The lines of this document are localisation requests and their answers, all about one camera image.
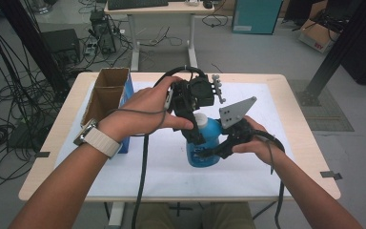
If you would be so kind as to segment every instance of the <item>cardboard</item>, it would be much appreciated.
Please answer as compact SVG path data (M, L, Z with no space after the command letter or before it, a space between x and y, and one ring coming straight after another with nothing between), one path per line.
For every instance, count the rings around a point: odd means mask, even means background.
M310 18L315 18L318 13L326 8L327 1L312 5ZM301 27L301 35L298 39L319 52L327 52L335 43L339 33L323 27L311 19L308 19Z
M81 125L95 118L100 121L121 107L133 94L129 69L102 69L91 91L91 97L82 117ZM119 153L129 151L130 138L126 137Z

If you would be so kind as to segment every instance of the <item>gray floor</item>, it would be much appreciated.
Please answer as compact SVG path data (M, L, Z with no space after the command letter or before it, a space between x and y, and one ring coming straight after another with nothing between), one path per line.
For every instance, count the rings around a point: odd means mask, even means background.
M280 73L288 79L310 80L321 62L324 54L314 51L297 40L299 31L292 31L294 26L277 24L274 35L250 35L231 33L231 26L210 28L196 19L195 46L198 67L206 73ZM68 28L70 25L41 25L43 30ZM86 37L87 25L73 25L78 36ZM160 28L146 29L139 34L142 42L155 39ZM18 38L10 28L6 19L0 16L0 32L5 39L20 52ZM179 37L186 40L187 31L171 28L168 37ZM116 66L128 66L130 54ZM168 41L159 47L143 49L140 72L165 72L173 67L188 64L184 47L171 46ZM90 69L98 71L106 65L94 65ZM6 86L0 73L0 89ZM339 68L328 89L340 108L351 122L354 132L314 132L315 139L325 156L329 167L341 173L343 179L337 181L341 191L338 200L366 228L366 86L357 85L343 68ZM0 107L4 114L7 107ZM8 155L1 173L8 174L19 166L15 155ZM7 181L0 186L0 228L6 228L23 202L17 197L25 180L25 176ZM268 202L251 202L255 213ZM175 216L176 224L181 228L199 228L201 207L198 203L183 203L184 207L192 207L192 211L181 212ZM275 209L272 208L256 221L257 228L275 228ZM123 228L130 228L132 205L129 204L124 217ZM74 228L103 228L107 218L103 203L85 203ZM307 221L293 201L283 205L280 223L282 228L309 228Z

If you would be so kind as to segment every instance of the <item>person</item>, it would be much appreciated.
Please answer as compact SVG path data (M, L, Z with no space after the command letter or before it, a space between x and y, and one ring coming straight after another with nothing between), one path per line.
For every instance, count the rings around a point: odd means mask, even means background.
M177 76L165 77L157 86L135 93L122 108L153 113L162 111L167 90L178 80L181 79ZM116 111L102 119L98 129L120 142L126 136L151 133L158 127L193 128L192 122L185 118L169 113L163 115ZM254 128L266 131L250 117L245 118ZM272 163L266 143L257 137L234 146L233 151L255 153L263 162ZM313 228L361 228L346 209L273 144L271 151L275 171ZM40 185L10 228L72 228L93 181L107 159L88 143L77 147Z

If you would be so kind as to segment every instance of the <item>table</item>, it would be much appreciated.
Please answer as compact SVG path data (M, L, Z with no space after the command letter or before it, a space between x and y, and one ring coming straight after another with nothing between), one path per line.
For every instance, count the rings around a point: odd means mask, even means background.
M133 82L151 81L155 82L163 73L132 73ZM51 131L41 149L42 152L50 152L49 157L37 158L30 173L20 190L19 197L27 200L35 192L38 186L54 169L55 161L69 135L71 124L84 101L85 94L94 82L98 73L81 73L76 78L73 87L65 101L61 112L55 120ZM186 79L190 78L188 73L180 73ZM308 127L308 124L295 101L295 97L283 75L277 74L240 74L240 73L221 73L221 82L233 83L252 83L265 84L270 90L275 108L282 123L288 143L291 145L295 162L304 170L313 180L323 187L332 197L340 198L340 192L332 178L323 178L322 171L329 171L326 161L317 146L314 136ZM211 198L197 197L146 197L144 201L226 201L226 200L266 200L276 199L276 194L270 196L242 196L242 197L219 197ZM136 193L131 193L125 197L115 197L112 194L103 196L88 195L87 201L135 201Z
M132 64L131 71L138 71L139 42L136 41L136 24L141 27L169 27L188 26L190 27L190 38L188 40L188 51L190 65L197 67L197 59L194 50L194 16L196 14L211 14L214 8L205 9L202 2L198 6L189 6L184 2L170 2L166 7L139 8L128 10L109 10L106 4L106 14L127 14L129 19L132 37Z

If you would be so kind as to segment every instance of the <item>white watch strap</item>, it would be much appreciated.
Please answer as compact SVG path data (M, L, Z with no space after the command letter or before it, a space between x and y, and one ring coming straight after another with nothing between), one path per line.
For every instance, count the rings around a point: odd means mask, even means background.
M107 155L114 156L121 148L121 144L113 140L111 137L103 134L96 128L92 128L85 136L85 142L88 142L92 147Z

